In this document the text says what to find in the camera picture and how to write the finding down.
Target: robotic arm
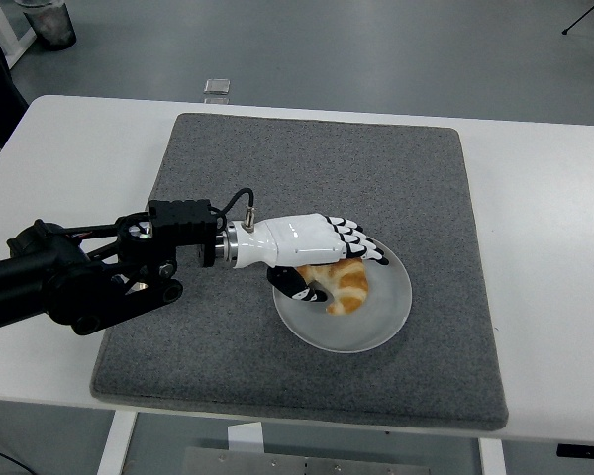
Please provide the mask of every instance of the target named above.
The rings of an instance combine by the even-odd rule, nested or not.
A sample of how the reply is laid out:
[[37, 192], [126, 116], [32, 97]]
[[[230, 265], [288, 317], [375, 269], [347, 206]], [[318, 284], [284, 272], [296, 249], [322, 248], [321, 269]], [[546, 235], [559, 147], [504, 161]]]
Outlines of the robotic arm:
[[[227, 212], [245, 193], [245, 220], [228, 222]], [[312, 214], [255, 224], [252, 205], [245, 188], [222, 210], [209, 200], [150, 201], [148, 211], [114, 225], [63, 228], [36, 220], [7, 241], [11, 258], [0, 261], [0, 327], [46, 312], [86, 335], [175, 302], [183, 288], [172, 276], [183, 245], [198, 247], [202, 267], [220, 258], [235, 268], [265, 262], [270, 283], [304, 301], [326, 295], [308, 287], [294, 267], [350, 257], [388, 263], [352, 221]], [[82, 242], [94, 238], [116, 239], [84, 252]]]

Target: trash can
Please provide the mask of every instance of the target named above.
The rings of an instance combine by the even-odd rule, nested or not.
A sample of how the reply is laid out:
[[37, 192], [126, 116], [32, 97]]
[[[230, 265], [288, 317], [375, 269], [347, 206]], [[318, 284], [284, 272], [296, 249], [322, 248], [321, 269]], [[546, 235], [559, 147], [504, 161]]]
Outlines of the trash can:
[[66, 49], [77, 41], [64, 0], [15, 0], [15, 2], [20, 6], [45, 49], [51, 51]]

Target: black robotic arm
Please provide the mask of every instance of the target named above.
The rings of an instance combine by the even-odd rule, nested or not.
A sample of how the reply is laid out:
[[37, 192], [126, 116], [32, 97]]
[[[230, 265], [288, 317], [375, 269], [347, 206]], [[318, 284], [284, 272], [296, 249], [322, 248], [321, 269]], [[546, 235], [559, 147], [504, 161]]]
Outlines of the black robotic arm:
[[[216, 211], [209, 200], [150, 201], [148, 212], [114, 225], [65, 229], [35, 221], [7, 241], [11, 258], [0, 261], [0, 327], [46, 312], [90, 334], [176, 301], [176, 249], [196, 244], [201, 265], [213, 265], [224, 216]], [[85, 239], [112, 237], [92, 252], [80, 248]]]

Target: gray mat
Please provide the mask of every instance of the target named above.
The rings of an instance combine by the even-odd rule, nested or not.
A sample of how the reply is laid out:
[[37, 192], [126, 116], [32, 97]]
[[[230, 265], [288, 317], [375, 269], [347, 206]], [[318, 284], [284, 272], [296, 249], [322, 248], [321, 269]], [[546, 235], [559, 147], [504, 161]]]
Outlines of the gray mat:
[[[496, 429], [508, 411], [457, 132], [186, 114], [153, 197], [223, 207], [255, 191], [259, 220], [360, 222], [405, 264], [403, 329], [359, 354], [316, 349], [280, 320], [261, 264], [202, 269], [179, 251], [183, 297], [106, 332], [104, 401], [362, 425]], [[230, 217], [241, 219], [244, 199]]]

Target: frosted plate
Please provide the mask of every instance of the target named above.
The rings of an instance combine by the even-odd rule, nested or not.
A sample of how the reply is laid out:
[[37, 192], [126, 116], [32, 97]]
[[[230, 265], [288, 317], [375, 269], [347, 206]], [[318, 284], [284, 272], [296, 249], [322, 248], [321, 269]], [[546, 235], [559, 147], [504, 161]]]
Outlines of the frosted plate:
[[367, 300], [349, 315], [332, 316], [332, 302], [308, 303], [293, 300], [273, 288], [273, 299], [286, 327], [313, 346], [336, 353], [358, 353], [380, 346], [405, 324], [412, 307], [412, 284], [396, 255], [375, 241], [389, 265], [365, 261], [369, 283]]

